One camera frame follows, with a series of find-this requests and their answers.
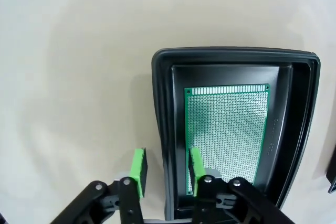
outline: black plastic tray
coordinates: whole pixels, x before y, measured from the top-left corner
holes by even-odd
[[[319,72],[319,58],[312,52],[237,47],[158,51],[152,60],[152,77],[165,175],[166,220],[190,218],[194,203],[185,186],[184,88],[270,84],[255,185],[281,207],[307,142]]]

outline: white surface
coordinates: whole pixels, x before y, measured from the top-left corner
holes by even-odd
[[[335,17],[335,0],[0,0],[0,211],[10,224],[49,223],[146,146],[144,216],[163,218],[152,55],[257,46],[321,59],[309,142],[283,210],[296,223],[336,221],[324,176],[336,142]]]

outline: black object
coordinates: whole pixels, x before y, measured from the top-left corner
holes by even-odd
[[[142,157],[140,183],[144,196],[147,178],[146,149]],[[104,182],[91,182],[51,224],[97,224],[120,210],[121,224],[143,223],[137,181],[132,177],[115,180],[107,186]]]
[[[6,223],[7,222],[6,222],[5,218],[0,213],[0,224],[6,224]]]
[[[284,203],[306,146],[320,73],[312,52],[271,48],[177,48],[152,59],[165,174],[166,220],[190,218],[186,195],[184,88],[268,83],[271,94],[255,186]]]
[[[192,219],[175,223],[224,223],[226,216],[239,223],[294,223],[243,178],[226,183],[205,175],[197,183]],[[120,212],[121,224],[148,223],[142,217],[137,181],[131,177],[114,181],[108,187],[103,182],[91,182],[51,224],[101,224],[116,210]],[[150,223],[165,222],[152,220]]]
[[[327,179],[330,182],[330,187],[328,193],[333,193],[336,191],[336,147],[334,153],[332,154],[328,170],[327,170]]]

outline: green circuit board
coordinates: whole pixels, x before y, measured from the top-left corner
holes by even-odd
[[[264,141],[269,84],[185,88],[186,170],[188,150],[199,148],[205,168],[224,181],[253,183]],[[191,195],[189,172],[186,191]]]

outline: metal screw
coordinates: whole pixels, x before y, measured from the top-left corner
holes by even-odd
[[[97,185],[96,185],[96,189],[97,189],[97,190],[101,190],[102,188],[103,188],[102,184],[97,184]]]
[[[205,181],[206,183],[210,183],[210,182],[212,181],[212,179],[211,179],[211,177],[206,176],[206,177],[204,178],[204,181]]]
[[[125,180],[124,180],[124,185],[129,185],[129,184],[130,184],[130,182],[131,182],[131,181],[130,181],[130,179],[129,179],[129,178],[125,179]]]
[[[233,185],[234,185],[234,186],[240,186],[240,181],[237,180],[237,179],[234,180],[234,181],[233,181]]]

